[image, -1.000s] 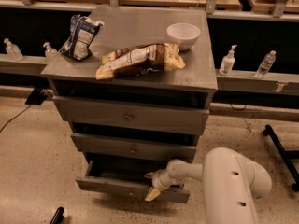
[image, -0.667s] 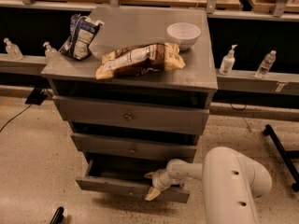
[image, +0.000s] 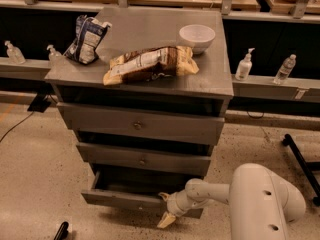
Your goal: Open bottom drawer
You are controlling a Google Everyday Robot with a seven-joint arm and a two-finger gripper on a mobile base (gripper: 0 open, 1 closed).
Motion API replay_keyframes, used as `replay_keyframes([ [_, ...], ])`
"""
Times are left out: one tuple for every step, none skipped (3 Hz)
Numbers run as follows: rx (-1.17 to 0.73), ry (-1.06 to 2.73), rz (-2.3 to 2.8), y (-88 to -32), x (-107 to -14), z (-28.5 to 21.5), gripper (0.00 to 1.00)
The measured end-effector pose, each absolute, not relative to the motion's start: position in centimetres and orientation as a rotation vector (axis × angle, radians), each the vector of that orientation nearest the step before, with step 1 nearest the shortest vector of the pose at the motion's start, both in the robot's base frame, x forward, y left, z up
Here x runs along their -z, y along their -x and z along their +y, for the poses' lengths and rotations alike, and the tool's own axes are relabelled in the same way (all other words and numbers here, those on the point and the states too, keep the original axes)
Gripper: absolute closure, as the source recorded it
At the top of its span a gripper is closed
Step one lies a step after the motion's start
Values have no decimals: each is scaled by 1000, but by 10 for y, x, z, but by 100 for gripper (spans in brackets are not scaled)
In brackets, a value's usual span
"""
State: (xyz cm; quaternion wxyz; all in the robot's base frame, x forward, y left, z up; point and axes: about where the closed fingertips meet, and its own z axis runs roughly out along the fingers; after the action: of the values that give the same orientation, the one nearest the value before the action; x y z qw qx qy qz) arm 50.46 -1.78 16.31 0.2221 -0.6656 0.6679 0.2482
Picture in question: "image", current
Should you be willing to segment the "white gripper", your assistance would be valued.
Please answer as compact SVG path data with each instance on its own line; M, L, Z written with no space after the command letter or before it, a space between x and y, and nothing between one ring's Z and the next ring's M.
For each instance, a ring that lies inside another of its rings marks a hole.
M160 192L158 194L164 201L167 201L167 211L157 224L157 227L164 229L175 222L176 217L181 217L190 210L190 200L185 191L168 194Z

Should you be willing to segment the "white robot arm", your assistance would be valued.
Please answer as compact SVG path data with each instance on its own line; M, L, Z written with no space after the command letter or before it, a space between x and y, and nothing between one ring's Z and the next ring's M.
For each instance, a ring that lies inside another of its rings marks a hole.
M254 163L239 166L229 184L189 180L173 194L161 193L166 202L158 226L165 228L192 209L214 201L230 209L232 240L288 240L287 225L302 218L306 203L293 184Z

